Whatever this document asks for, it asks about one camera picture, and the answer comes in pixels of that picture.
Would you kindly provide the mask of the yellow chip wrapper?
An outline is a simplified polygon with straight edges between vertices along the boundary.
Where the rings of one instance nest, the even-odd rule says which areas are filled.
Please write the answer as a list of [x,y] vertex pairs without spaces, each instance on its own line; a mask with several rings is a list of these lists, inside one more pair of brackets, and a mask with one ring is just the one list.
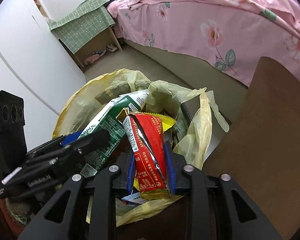
[[160,118],[162,123],[162,130],[163,132],[166,132],[170,128],[172,128],[175,124],[174,118],[158,113],[147,113],[147,112],[139,112],[139,111],[133,111],[129,108],[123,108],[120,113],[116,116],[116,120],[119,121],[121,124],[123,123],[124,119],[130,115],[130,114],[143,114],[143,115],[150,115],[150,116],[156,116]]

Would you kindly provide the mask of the red snack wrapper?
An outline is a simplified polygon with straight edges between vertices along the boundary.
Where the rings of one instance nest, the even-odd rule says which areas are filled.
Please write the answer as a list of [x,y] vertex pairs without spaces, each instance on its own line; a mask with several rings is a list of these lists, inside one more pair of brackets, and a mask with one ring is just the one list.
[[136,178],[141,198],[145,200],[171,198],[166,177],[160,118],[130,114],[122,125],[135,156]]

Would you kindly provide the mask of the green white snack bag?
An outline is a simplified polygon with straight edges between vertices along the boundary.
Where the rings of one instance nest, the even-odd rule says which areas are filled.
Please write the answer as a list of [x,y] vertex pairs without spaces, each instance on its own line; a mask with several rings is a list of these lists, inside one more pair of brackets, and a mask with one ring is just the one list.
[[110,100],[103,107],[76,140],[76,148],[80,156],[73,169],[74,172],[88,178],[101,170],[126,135],[122,122],[117,120],[117,116],[125,108],[141,111],[148,95],[147,89],[123,94]]

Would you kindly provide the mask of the light blue wrapper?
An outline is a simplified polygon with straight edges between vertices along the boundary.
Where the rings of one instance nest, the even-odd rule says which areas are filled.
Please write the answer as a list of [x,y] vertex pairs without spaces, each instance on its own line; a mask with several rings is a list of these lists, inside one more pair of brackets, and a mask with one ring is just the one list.
[[139,192],[125,196],[121,200],[128,203],[128,205],[142,205],[148,202],[148,200],[141,198],[141,194]]

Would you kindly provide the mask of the yellow trash bag bin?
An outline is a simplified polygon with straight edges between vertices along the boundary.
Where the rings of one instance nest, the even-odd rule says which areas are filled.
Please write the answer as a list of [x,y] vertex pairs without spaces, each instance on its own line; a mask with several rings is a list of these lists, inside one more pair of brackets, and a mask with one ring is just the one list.
[[70,97],[53,137],[79,133],[86,138],[100,128],[109,131],[109,146],[78,162],[85,177],[98,174],[121,141],[129,142],[135,164],[132,177],[138,180],[141,204],[130,208],[117,201],[116,224],[121,226],[153,217],[180,199],[167,151],[174,150],[187,164],[202,168],[212,117],[224,131],[229,130],[213,92],[152,82],[142,72],[120,69],[90,80]]

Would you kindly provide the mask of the shoes under nightstand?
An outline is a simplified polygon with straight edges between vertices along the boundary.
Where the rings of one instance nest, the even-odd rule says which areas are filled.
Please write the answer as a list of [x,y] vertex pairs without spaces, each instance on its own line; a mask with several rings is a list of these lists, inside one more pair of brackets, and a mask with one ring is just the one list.
[[99,60],[102,56],[104,56],[107,51],[110,51],[110,52],[113,53],[117,50],[118,50],[117,46],[114,46],[113,44],[109,44],[109,45],[106,46],[106,49],[104,49],[104,50],[94,51],[91,56],[87,57],[84,60],[84,64],[85,65],[93,64],[94,62]]

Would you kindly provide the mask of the nightstand with green cloth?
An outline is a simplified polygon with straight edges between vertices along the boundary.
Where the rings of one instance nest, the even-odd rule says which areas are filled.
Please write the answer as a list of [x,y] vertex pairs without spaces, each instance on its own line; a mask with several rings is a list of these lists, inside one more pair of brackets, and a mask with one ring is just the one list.
[[100,50],[121,51],[113,26],[114,19],[106,9],[109,0],[86,0],[49,29],[60,41],[79,68]]

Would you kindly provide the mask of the pink floral bed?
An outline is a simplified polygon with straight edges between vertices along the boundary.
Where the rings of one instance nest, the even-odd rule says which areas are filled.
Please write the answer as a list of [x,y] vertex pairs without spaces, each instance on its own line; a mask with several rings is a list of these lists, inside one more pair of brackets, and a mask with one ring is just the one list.
[[297,0],[116,0],[108,11],[119,37],[197,57],[245,86],[263,56],[300,82]]

